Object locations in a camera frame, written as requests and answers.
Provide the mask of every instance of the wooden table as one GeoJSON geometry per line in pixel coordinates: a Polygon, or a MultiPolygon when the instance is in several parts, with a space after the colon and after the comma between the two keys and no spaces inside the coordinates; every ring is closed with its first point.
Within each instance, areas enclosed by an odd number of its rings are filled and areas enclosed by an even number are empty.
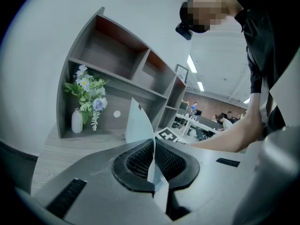
{"type": "Polygon", "coordinates": [[[79,159],[94,152],[126,144],[124,134],[124,129],[97,132],[83,130],[79,134],[67,131],[64,138],[59,139],[57,127],[54,125],[37,159],[31,195],[79,159]]]}
{"type": "Polygon", "coordinates": [[[191,118],[189,118],[189,117],[185,117],[185,116],[183,116],[183,115],[181,115],[181,114],[176,114],[176,117],[187,120],[187,124],[186,124],[186,126],[185,126],[185,128],[183,129],[182,134],[181,134],[182,137],[183,137],[184,135],[186,135],[186,133],[188,132],[188,130],[189,130],[189,128],[191,127],[192,124],[193,124],[194,126],[196,126],[196,127],[202,128],[202,129],[204,129],[204,130],[206,130],[206,131],[211,131],[211,132],[213,132],[213,133],[215,133],[215,134],[219,134],[219,133],[220,133],[220,132],[218,132],[217,130],[212,129],[211,127],[208,127],[208,126],[206,126],[206,125],[204,125],[204,124],[202,124],[202,123],[199,123],[199,122],[197,122],[197,121],[195,121],[195,120],[193,120],[193,119],[191,119],[191,118]]]}

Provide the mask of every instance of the black vent slot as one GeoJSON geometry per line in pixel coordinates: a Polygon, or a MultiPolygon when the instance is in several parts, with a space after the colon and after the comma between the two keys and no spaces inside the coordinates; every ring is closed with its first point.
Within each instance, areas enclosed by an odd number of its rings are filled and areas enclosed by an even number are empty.
{"type": "Polygon", "coordinates": [[[156,139],[155,162],[172,191],[189,187],[200,171],[196,158],[159,139],[156,139]]]}
{"type": "Polygon", "coordinates": [[[86,184],[86,181],[73,179],[46,207],[47,210],[59,218],[64,218],[86,184]]]}
{"type": "Polygon", "coordinates": [[[240,164],[240,162],[238,162],[238,161],[233,161],[233,160],[229,160],[229,159],[225,159],[225,158],[219,158],[216,162],[223,163],[223,164],[233,166],[233,167],[238,167],[240,164]]]}
{"type": "Polygon", "coordinates": [[[154,184],[147,181],[153,152],[153,140],[148,139],[135,148],[120,154],[113,162],[112,173],[128,190],[154,194],[154,184]]]}

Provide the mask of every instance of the person's arm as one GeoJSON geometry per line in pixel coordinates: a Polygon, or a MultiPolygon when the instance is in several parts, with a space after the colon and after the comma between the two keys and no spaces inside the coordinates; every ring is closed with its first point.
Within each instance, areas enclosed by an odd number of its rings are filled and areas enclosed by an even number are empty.
{"type": "Polygon", "coordinates": [[[255,142],[263,132],[262,118],[259,111],[260,93],[252,93],[246,116],[234,123],[224,132],[212,138],[192,144],[194,147],[238,152],[255,142]]]}

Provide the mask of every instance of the white ceiling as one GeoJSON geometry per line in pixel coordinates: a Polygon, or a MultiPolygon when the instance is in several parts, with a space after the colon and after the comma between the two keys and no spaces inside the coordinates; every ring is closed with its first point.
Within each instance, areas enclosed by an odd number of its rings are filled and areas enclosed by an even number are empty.
{"type": "Polygon", "coordinates": [[[198,73],[189,71],[187,91],[247,108],[243,102],[250,96],[251,83],[241,25],[229,18],[210,31],[194,33],[191,42],[190,55],[198,73]],[[203,83],[205,92],[197,82],[203,83]]]}

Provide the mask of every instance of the vase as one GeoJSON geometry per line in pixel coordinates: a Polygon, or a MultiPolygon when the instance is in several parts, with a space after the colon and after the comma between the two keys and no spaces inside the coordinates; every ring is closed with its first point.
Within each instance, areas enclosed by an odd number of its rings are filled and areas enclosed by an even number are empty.
{"type": "Polygon", "coordinates": [[[76,108],[72,114],[72,132],[81,133],[83,131],[83,118],[79,109],[76,108]]]}

